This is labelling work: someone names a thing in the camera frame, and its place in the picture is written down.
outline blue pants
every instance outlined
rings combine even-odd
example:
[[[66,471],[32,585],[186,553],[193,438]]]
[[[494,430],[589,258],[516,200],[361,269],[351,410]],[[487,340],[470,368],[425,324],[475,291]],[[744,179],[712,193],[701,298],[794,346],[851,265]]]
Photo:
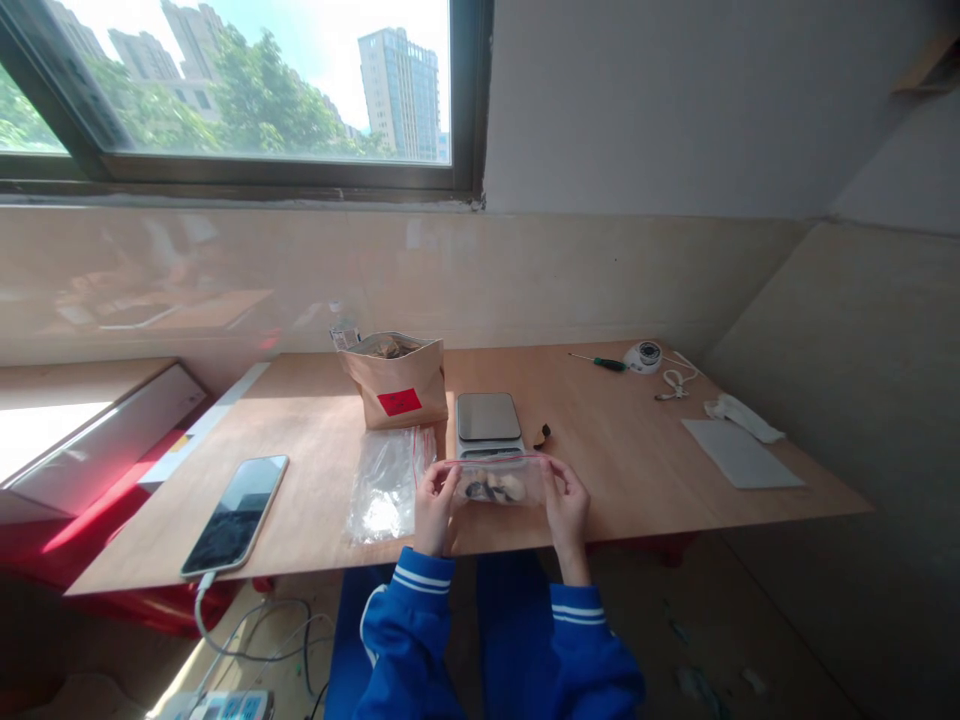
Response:
[[[353,717],[370,681],[360,618],[370,593],[393,566],[348,570],[343,579],[324,717]],[[486,716],[536,717],[550,696],[557,660],[550,649],[550,584],[533,550],[477,558],[477,615]]]

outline brown paper bag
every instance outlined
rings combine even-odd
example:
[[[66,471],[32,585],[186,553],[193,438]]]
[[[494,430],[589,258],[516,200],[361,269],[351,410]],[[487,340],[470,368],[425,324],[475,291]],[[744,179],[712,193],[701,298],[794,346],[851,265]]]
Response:
[[[357,383],[370,430],[447,419],[443,340],[376,333],[337,354],[344,371]]]

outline sky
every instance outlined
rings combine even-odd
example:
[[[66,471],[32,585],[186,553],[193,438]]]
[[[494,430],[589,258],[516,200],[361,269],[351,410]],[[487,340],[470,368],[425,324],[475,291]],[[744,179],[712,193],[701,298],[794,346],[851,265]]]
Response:
[[[107,31],[146,31],[177,67],[183,53],[160,9],[160,0],[60,0],[96,34],[104,52],[120,56]],[[197,7],[198,0],[174,0]],[[360,130],[370,127],[357,39],[384,27],[402,27],[411,42],[437,53],[440,64],[440,129],[450,129],[450,22],[447,0],[206,0],[253,43],[261,29],[273,32],[283,59],[307,82],[330,96],[340,117]]]

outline person's left hand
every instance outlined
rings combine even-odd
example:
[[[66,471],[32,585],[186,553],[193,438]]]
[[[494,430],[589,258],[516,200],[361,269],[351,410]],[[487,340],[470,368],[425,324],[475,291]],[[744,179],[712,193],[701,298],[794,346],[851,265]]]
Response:
[[[417,487],[413,549],[423,555],[439,557],[447,537],[453,491],[460,481],[460,465],[435,462]]]

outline tree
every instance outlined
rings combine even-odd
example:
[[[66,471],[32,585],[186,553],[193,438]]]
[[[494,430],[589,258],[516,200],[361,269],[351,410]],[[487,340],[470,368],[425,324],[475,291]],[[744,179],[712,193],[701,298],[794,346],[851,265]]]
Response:
[[[220,152],[215,130],[167,88],[158,83],[134,82],[127,69],[113,60],[87,58],[86,64],[137,149]]]
[[[233,25],[220,36],[213,87],[225,148],[242,154],[307,157],[389,157],[385,138],[377,134],[355,142],[330,109],[329,100],[305,82],[280,56],[268,30],[248,45]]]
[[[122,63],[84,62],[137,150],[344,160],[396,155],[381,133],[348,137],[329,98],[283,61],[269,31],[249,45],[228,25],[220,41],[221,79],[212,87],[220,122],[204,120],[160,83],[135,82]],[[62,152],[6,72],[0,72],[0,91],[0,147]]]
[[[57,140],[20,88],[0,65],[0,148],[27,152],[63,152]]]

